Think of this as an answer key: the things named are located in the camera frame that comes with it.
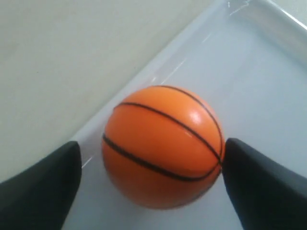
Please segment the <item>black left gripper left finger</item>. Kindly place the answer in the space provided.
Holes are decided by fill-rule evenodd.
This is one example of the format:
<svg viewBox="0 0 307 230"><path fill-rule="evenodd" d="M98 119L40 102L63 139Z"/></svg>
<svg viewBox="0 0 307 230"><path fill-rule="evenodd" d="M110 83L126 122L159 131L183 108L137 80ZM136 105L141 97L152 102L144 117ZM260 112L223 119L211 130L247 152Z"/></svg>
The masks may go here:
<svg viewBox="0 0 307 230"><path fill-rule="evenodd" d="M0 184L2 230L60 230L82 176L81 150L69 141Z"/></svg>

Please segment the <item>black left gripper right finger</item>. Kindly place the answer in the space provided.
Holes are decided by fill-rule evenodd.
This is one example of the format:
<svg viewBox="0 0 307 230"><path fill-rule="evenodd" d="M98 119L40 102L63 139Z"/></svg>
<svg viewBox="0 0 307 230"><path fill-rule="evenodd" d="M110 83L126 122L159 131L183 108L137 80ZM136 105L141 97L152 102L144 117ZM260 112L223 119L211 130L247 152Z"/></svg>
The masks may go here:
<svg viewBox="0 0 307 230"><path fill-rule="evenodd" d="M307 179L237 138L225 144L222 174L245 230L305 230Z"/></svg>

